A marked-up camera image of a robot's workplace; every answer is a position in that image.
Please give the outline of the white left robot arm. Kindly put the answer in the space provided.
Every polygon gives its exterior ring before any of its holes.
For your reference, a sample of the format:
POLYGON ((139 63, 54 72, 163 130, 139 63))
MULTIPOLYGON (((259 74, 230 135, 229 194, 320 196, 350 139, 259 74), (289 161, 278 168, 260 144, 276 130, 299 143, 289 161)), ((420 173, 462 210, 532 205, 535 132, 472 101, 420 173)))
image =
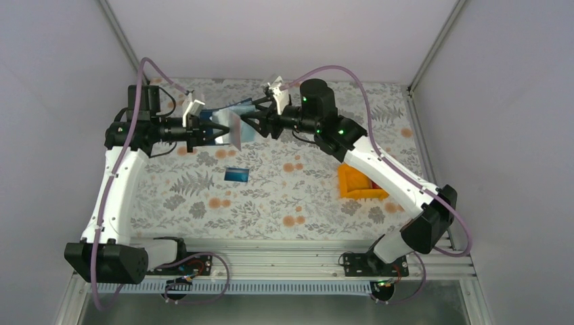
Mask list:
POLYGON ((131 221, 141 175, 157 143, 184 144, 191 152, 215 144, 229 127, 200 117, 194 100, 183 116, 160 113, 157 85, 128 88, 128 105, 106 129, 105 170, 89 222, 78 242, 70 242, 64 258, 86 282, 139 284, 157 268, 180 274, 188 265, 185 242, 174 236, 134 240, 131 221))

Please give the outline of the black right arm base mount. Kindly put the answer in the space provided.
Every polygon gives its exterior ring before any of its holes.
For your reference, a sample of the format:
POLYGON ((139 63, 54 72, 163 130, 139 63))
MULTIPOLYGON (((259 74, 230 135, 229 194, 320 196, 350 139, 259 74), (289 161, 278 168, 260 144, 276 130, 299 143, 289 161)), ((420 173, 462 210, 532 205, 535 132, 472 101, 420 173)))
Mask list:
POLYGON ((346 277, 404 277, 410 274, 406 256, 385 263, 371 253, 344 252, 338 258, 346 277))

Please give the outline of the blue leather card holder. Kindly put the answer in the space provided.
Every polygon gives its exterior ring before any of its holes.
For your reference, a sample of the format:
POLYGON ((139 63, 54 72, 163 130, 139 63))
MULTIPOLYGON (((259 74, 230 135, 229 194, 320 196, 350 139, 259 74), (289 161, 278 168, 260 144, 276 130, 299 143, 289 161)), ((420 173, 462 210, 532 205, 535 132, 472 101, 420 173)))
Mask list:
POLYGON ((200 117, 211 117, 213 121, 227 125, 229 127, 229 145, 241 150, 242 145, 254 142, 257 137, 256 132, 243 122, 240 116, 255 111, 253 105, 238 104, 217 110, 203 110, 200 117))

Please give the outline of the blue credit card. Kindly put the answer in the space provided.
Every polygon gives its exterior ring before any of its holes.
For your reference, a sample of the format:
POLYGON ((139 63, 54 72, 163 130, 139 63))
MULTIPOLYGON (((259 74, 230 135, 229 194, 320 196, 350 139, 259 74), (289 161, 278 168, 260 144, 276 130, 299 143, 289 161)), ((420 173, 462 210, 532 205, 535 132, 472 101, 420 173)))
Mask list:
POLYGON ((249 170, 243 168, 228 167, 225 170, 224 180, 247 183, 249 179, 249 170))

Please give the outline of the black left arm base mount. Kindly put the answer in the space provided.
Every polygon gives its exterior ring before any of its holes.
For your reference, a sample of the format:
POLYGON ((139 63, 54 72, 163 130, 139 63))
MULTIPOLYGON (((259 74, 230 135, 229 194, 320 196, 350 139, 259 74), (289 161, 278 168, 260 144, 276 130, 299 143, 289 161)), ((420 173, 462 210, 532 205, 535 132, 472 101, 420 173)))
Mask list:
POLYGON ((164 236, 153 241, 168 244, 169 250, 166 255, 160 255, 160 263, 150 268, 147 275, 194 278, 211 274, 214 257, 189 251, 183 238, 164 236))

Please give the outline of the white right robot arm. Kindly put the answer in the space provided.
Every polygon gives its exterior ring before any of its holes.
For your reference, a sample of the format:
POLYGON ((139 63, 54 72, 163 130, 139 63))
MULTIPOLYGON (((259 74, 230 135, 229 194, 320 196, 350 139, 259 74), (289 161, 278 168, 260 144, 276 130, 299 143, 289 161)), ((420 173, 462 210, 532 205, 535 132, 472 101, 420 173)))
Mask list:
POLYGON ((418 177, 384 153, 360 124, 338 113, 334 91, 321 79, 301 83, 301 105, 292 105, 280 82, 268 86, 256 110, 241 119, 263 137, 279 138, 284 130, 308 133, 322 152, 364 174, 402 206, 410 220, 382 235, 370 247, 368 270, 382 276, 407 254, 428 254, 453 223, 458 193, 418 177))

